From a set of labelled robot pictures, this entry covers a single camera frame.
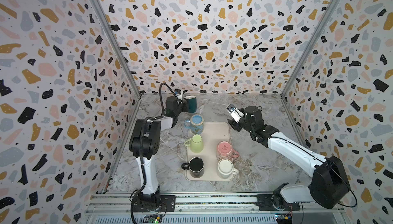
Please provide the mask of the dark green mug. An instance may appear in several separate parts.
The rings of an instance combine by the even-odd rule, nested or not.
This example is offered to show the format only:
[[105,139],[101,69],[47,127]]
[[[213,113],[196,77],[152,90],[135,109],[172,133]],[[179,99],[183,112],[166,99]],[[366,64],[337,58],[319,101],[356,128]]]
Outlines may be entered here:
[[196,113],[197,111],[197,97],[186,96],[183,103],[185,104],[185,111],[188,113]]

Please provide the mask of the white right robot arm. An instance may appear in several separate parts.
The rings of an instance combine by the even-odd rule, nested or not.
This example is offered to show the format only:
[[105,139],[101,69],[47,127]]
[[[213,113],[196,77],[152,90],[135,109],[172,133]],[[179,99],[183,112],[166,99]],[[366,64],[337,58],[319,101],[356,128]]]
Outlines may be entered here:
[[237,109],[229,105],[226,109],[231,115],[228,124],[235,131],[245,130],[253,141],[280,153],[311,177],[309,183],[281,184],[269,200],[263,200],[261,206],[284,211],[292,203],[315,202],[326,209],[332,209],[352,191],[339,158],[317,154],[289,139],[277,128],[265,124],[261,107]]

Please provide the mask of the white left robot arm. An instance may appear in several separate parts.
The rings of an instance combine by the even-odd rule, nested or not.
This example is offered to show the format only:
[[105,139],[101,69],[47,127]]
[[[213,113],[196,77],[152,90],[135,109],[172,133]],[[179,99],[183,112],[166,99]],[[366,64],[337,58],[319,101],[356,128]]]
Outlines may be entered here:
[[133,197],[134,205],[147,205],[154,208],[161,205],[155,155],[159,150],[161,132],[174,127],[182,112],[183,101],[178,96],[168,97],[164,113],[161,116],[148,116],[136,120],[129,142],[129,150],[138,163],[141,187]]

